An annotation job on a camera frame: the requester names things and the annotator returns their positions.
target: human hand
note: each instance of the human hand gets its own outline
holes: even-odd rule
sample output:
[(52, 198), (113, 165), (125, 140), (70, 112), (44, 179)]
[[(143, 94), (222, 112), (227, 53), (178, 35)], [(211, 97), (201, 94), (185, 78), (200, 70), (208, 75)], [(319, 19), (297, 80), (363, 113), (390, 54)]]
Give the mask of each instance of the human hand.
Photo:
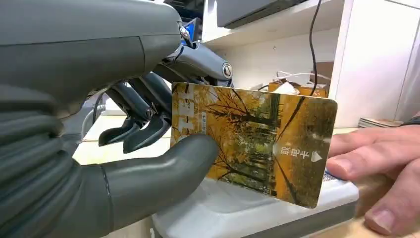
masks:
[(403, 232), (420, 215), (420, 125), (367, 128), (332, 138), (327, 169), (354, 180), (373, 174), (395, 179), (365, 214), (365, 224), (384, 235)]

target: white shelf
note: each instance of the white shelf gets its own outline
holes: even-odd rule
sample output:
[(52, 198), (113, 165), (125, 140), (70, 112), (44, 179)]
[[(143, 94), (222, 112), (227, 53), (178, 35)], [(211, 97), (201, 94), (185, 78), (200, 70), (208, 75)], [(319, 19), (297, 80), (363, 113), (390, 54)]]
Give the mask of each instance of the white shelf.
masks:
[[(203, 42), (211, 49), (308, 34), (318, 0), (308, 0), (257, 21), (226, 29), (217, 26), (217, 1), (207, 0), (204, 10)], [(344, 0), (323, 0), (316, 19), (315, 31), (340, 27)]]
[(420, 9), (420, 1), (419, 0), (388, 0), (388, 1)]

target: fingernail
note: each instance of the fingernail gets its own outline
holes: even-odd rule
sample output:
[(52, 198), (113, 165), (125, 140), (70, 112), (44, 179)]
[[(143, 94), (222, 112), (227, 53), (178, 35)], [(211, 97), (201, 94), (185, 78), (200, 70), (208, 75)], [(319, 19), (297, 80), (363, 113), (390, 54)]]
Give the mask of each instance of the fingernail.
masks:
[(334, 160), (334, 162), (340, 166), (341, 168), (343, 168), (346, 172), (349, 172), (352, 169), (352, 162), (350, 162), (350, 160), (347, 159), (336, 159)]
[(373, 222), (390, 233), (394, 226), (395, 217), (391, 211), (385, 209), (373, 215)]

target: white wall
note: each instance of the white wall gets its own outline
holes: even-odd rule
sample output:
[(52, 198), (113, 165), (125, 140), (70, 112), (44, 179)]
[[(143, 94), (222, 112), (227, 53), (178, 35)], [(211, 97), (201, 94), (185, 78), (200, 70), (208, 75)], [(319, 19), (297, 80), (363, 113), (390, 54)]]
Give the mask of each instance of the white wall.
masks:
[[(316, 61), (334, 61), (339, 29), (314, 32)], [(233, 66), (236, 88), (248, 89), (269, 83), (276, 72), (310, 72), (313, 68), (309, 35), (239, 46), (217, 52)]]

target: cardboard box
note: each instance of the cardboard box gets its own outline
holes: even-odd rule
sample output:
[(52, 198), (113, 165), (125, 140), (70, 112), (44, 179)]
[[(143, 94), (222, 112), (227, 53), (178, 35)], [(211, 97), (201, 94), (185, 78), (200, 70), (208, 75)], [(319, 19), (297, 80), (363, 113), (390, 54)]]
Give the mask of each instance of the cardboard box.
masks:
[[(310, 96), (313, 88), (314, 88), (313, 84), (305, 84), (305, 85), (299, 86), (297, 89), (300, 92), (299, 95)], [(328, 89), (329, 89), (329, 85), (318, 84), (312, 96), (319, 97), (319, 98), (328, 98)]]
[[(269, 92), (274, 92), (277, 88), (279, 88), (281, 85), (278, 83), (269, 83), (268, 84), (268, 91)], [(305, 84), (305, 85), (296, 85), (293, 84), (293, 86), (299, 90), (299, 95), (304, 95), (304, 96), (310, 96), (312, 89), (314, 87), (313, 84)], [(313, 94), (314, 97), (319, 97), (319, 98), (328, 98), (328, 91), (329, 91), (329, 84), (318, 84), (315, 92)]]
[[(316, 69), (318, 74), (324, 75), (325, 77), (332, 78), (332, 69), (334, 68), (334, 62), (319, 62), (316, 63)], [(315, 76), (311, 75), (311, 82), (315, 82)], [(318, 84), (331, 84), (331, 80), (318, 77)]]

